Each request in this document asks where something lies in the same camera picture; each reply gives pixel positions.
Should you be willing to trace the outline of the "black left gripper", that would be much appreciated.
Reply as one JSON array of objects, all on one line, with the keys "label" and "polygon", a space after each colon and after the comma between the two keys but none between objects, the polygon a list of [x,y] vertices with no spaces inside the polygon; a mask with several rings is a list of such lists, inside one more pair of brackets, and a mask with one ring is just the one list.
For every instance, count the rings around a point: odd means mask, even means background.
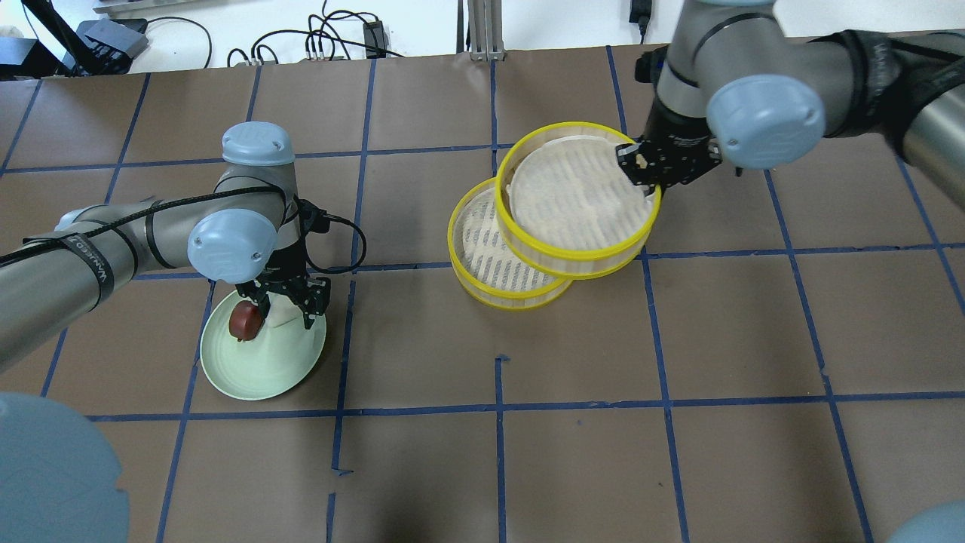
[{"label": "black left gripper", "polygon": [[302,313],[304,330],[312,330],[318,318],[324,318],[331,299],[331,281],[327,278],[310,278],[309,275],[293,276],[282,281],[256,278],[235,285],[242,299],[251,301],[253,314],[264,323],[270,310],[280,302],[270,302],[269,293],[282,296]]}]

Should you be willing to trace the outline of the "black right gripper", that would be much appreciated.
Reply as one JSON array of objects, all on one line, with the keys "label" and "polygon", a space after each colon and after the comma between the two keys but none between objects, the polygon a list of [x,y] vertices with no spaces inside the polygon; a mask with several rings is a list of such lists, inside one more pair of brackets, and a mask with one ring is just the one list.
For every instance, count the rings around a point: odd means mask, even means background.
[{"label": "black right gripper", "polygon": [[620,171],[634,186],[668,189],[687,185],[721,164],[717,142],[707,138],[693,147],[641,139],[614,148]]}]

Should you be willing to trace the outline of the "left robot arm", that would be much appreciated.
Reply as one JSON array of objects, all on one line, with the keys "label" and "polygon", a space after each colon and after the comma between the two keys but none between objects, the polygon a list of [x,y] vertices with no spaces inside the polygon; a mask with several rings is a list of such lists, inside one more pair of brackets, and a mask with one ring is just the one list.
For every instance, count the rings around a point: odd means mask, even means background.
[{"label": "left robot arm", "polygon": [[290,135],[244,121],[224,133],[222,157],[227,169],[210,195],[83,207],[4,255],[2,369],[160,269],[193,268],[234,285],[270,324],[282,296],[311,329],[329,306],[331,282],[326,271],[309,275],[305,236],[328,219],[299,197]]}]

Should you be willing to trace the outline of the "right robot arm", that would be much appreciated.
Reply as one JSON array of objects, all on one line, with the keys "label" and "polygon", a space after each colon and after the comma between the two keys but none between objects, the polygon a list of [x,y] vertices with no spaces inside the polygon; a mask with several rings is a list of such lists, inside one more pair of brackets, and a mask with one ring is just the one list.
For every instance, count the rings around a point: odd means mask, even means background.
[{"label": "right robot arm", "polygon": [[866,133],[947,192],[963,182],[963,140],[939,131],[939,110],[963,95],[960,30],[795,42],[772,1],[686,1],[671,44],[641,55],[636,79],[652,83],[654,103],[614,157],[637,186],[690,183],[722,161],[768,170]]}]

